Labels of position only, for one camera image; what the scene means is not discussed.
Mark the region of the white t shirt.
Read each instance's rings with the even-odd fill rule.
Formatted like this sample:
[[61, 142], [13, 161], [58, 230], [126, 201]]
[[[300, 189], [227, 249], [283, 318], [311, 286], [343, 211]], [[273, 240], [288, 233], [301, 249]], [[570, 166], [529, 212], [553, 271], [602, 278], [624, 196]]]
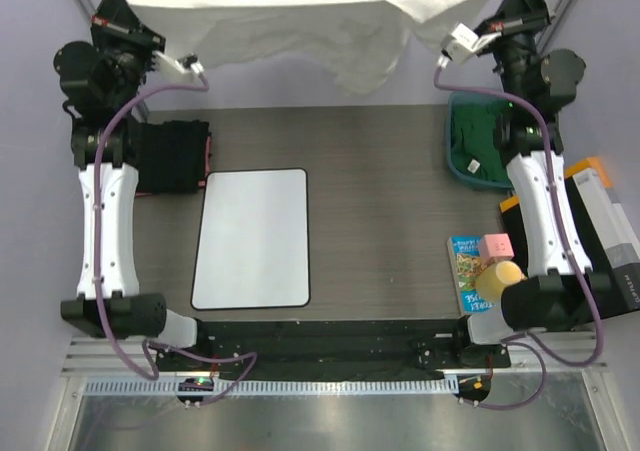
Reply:
[[408, 40], [434, 53], [489, 0], [125, 0], [165, 40], [172, 58], [198, 56], [207, 69], [306, 53], [337, 84], [358, 94], [379, 88]]

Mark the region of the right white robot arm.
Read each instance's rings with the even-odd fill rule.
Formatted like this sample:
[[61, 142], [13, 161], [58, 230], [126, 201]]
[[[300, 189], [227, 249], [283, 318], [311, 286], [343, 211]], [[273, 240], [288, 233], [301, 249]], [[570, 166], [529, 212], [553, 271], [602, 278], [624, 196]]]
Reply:
[[497, 34], [485, 48], [502, 84], [492, 94], [510, 104], [494, 133], [494, 144], [519, 199], [527, 245], [527, 277], [507, 286], [492, 309], [469, 317], [468, 331], [456, 336], [451, 351], [472, 366], [488, 345], [540, 331], [563, 332], [591, 323], [595, 347], [582, 365], [602, 354], [604, 332], [596, 303], [611, 289], [585, 252], [566, 191], [559, 112], [572, 103], [586, 64], [574, 51], [541, 54], [535, 37], [551, 23], [545, 0], [503, 0], [476, 29]]

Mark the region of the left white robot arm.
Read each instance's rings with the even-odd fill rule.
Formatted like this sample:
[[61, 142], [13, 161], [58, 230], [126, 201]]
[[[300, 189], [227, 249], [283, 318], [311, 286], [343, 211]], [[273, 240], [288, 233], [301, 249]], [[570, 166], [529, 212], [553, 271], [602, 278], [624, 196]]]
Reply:
[[53, 60], [84, 209], [82, 270], [60, 315], [94, 338], [140, 336], [178, 347], [179, 359], [200, 370], [212, 360], [212, 344], [198, 336], [195, 319], [169, 310], [162, 294], [140, 293], [133, 256], [142, 125], [132, 110], [165, 39], [126, 0], [101, 0], [90, 33], [90, 41], [64, 45]]

